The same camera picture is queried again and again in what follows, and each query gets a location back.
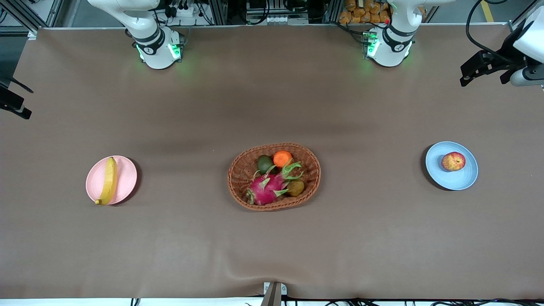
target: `dragon fruit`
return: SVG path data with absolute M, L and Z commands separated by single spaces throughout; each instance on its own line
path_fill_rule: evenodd
M 279 174 L 270 174 L 270 171 L 276 166 L 272 166 L 268 171 L 251 182 L 248 188 L 247 195 L 249 197 L 249 204 L 266 205 L 274 202 L 277 197 L 286 193 L 288 189 L 285 189 L 291 180 L 296 180 L 302 177 L 302 172 L 298 176 L 291 176 L 290 173 L 295 168 L 302 168 L 300 162 L 290 164 L 281 169 Z

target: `red apple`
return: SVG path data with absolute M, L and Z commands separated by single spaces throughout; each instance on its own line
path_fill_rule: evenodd
M 442 166 L 448 171 L 461 170 L 467 161 L 463 154 L 459 152 L 451 152 L 444 155 L 442 158 Z

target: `brown tablecloth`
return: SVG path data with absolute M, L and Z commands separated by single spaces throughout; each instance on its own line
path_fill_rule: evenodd
M 497 48 L 505 26 L 474 26 Z M 499 74 L 459 86 L 477 48 L 428 26 L 380 68 L 335 27 L 194 29 L 155 71 L 121 30 L 41 30 L 12 85 L 33 111 L 0 114 L 0 297 L 256 295 L 536 298 L 544 293 L 544 94 Z M 478 159 L 471 188 L 441 190 L 426 148 Z M 229 195 L 252 146 L 297 142 L 319 158 L 317 194 L 263 213 Z M 95 205 L 98 160 L 139 165 L 136 194 Z

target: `brown basket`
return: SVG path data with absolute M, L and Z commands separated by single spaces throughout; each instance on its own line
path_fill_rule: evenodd
M 250 205 L 246 191 L 257 172 L 257 159 L 261 155 L 272 156 L 274 153 L 285 150 L 293 155 L 294 162 L 300 162 L 302 168 L 295 168 L 293 175 L 299 175 L 304 182 L 305 189 L 298 197 L 280 197 L 276 202 L 266 205 Z M 228 170 L 228 190 L 236 202 L 241 206 L 258 211 L 270 211 L 302 204 L 316 192 L 321 179 L 321 166 L 316 156 L 308 148 L 295 143 L 276 143 L 256 146 L 238 155 Z

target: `green leaf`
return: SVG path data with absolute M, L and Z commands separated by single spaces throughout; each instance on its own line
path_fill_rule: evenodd
M 268 168 L 268 170 L 267 170 L 267 172 L 265 173 L 265 175 L 268 177 L 268 175 L 270 174 L 270 171 L 274 170 L 274 168 L 276 168 L 276 165 L 270 166 L 270 168 Z
M 284 178 L 284 180 L 298 180 L 299 178 L 302 177 L 303 174 L 304 174 L 304 171 L 302 171 L 300 173 L 300 175 L 298 175 L 298 176 L 288 176 L 288 177 Z
M 295 180 L 295 179 L 291 179 L 292 176 L 289 176 L 289 174 L 291 173 L 291 171 L 293 171 L 295 168 L 302 168 L 302 165 L 300 164 L 300 162 L 297 162 L 297 163 L 292 163 L 288 166 L 285 166 L 281 169 L 281 176 L 283 177 L 284 180 Z
M 266 187 L 266 185 L 268 184 L 268 182 L 270 181 L 270 178 L 267 178 L 266 180 L 262 181 L 259 183 L 259 186 L 264 189 Z
M 249 197 L 249 204 L 253 205 L 255 203 L 255 194 L 253 193 L 253 191 L 251 191 L 251 189 L 248 188 L 247 195 Z
M 276 194 L 277 197 L 281 196 L 282 194 L 288 192 L 289 189 L 284 189 L 284 190 L 280 190 L 280 191 L 277 191 L 277 190 L 274 190 L 274 193 Z

